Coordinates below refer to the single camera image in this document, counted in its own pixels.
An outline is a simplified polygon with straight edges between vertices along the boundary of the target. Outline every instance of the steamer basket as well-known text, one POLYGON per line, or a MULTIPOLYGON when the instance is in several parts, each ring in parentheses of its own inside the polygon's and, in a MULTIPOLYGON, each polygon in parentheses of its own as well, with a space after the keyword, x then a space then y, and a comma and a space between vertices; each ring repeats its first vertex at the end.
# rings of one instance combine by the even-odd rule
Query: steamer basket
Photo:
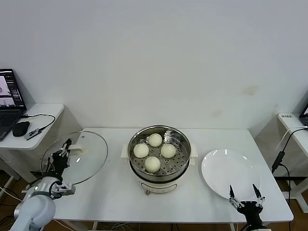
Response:
POLYGON ((187 137, 181 131, 164 125, 142 129, 131 138, 128 144, 130 166, 134 173, 151 183, 166 183, 179 178, 188 167, 190 155, 191 145, 187 137), (159 147, 152 147, 147 141, 153 133, 158 133, 163 138, 163 143, 159 147), (139 143, 145 143, 149 147, 149 154, 145 158, 137 158, 134 155, 133 149, 139 143), (173 144, 177 149, 173 158, 167 159, 161 155, 161 148, 167 143, 173 144), (155 156, 160 160, 161 167, 156 173, 149 173, 145 170, 144 162, 150 156, 155 156))

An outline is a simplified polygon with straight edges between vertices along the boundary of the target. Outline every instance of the laptop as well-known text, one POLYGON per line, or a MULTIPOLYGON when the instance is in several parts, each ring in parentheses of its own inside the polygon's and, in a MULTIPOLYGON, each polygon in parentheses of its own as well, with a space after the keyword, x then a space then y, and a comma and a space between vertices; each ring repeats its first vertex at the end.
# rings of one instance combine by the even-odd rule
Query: laptop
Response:
POLYGON ((305 125, 308 126, 308 104, 299 116, 299 120, 305 125))
POLYGON ((0 141, 26 110, 13 70, 0 69, 0 141))

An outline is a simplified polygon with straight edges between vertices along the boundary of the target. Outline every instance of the table leg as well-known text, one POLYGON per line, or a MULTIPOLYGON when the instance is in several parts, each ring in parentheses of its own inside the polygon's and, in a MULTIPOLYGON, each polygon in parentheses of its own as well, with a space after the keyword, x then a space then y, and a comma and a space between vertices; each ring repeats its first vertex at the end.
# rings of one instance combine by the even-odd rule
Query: table leg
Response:
POLYGON ((82 224, 80 221, 69 221, 69 220, 61 220, 66 225, 74 229, 75 231, 87 231, 88 228, 84 224, 82 224))
POLYGON ((235 227, 233 223, 229 223, 231 231, 235 231, 235 227))
MULTIPOLYGON (((4 185, 4 188, 9 188, 10 184, 14 181, 14 177, 10 177, 9 180, 4 185)), ((2 198, 3 195, 6 195, 6 193, 3 190, 0 190, 0 198, 2 198)))
MULTIPOLYGON (((295 199, 302 209, 303 213, 308 213, 308 205, 302 196, 302 192, 308 189, 308 178, 306 178, 304 181, 296 185, 294 181, 291 181, 291 192, 290 192, 290 199, 295 199)), ((289 192, 282 192, 285 199, 288 199, 289 192)))
POLYGON ((7 174, 9 174, 11 177, 14 177, 15 180, 20 179, 20 176, 13 169, 11 169, 2 159, 0 159, 0 168, 7 174))
POLYGON ((26 168, 20 160, 15 158, 15 154, 12 151, 5 151, 0 153, 0 158, 18 175, 25 179, 28 183, 36 180, 37 178, 26 168))
POLYGON ((92 230, 96 230, 96 229, 97 229, 97 225, 98 225, 98 222, 95 221, 95 222, 93 223, 92 230))

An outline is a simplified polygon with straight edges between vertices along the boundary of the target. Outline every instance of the white plate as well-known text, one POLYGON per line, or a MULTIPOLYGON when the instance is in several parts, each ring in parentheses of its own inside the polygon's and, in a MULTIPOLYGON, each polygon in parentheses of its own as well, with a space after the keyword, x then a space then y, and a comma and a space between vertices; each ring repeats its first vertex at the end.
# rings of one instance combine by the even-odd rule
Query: white plate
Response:
POLYGON ((229 199, 230 185, 238 200, 249 201, 256 196, 252 184, 260 189, 260 176, 251 161, 228 149, 209 152, 202 161, 202 175, 218 195, 229 199))

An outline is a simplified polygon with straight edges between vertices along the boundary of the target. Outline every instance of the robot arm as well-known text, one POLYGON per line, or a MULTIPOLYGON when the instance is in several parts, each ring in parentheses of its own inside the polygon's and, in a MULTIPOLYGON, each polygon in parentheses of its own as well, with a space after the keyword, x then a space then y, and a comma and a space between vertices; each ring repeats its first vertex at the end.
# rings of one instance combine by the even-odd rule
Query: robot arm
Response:
POLYGON ((263 210, 263 202, 265 197, 261 196, 259 189, 253 184, 257 201, 239 201, 235 198, 232 186, 230 185, 230 199, 229 202, 233 207, 241 214, 246 217, 247 231, 270 231, 262 225, 262 220, 259 214, 263 210))
POLYGON ((69 149, 72 141, 68 139, 62 148, 51 155, 53 162, 48 161, 50 169, 42 178, 27 185, 23 201, 16 207, 16 219, 11 231, 41 231, 52 219, 56 211, 53 200, 63 195, 75 193, 73 184, 63 182, 62 173, 69 167, 69 149))

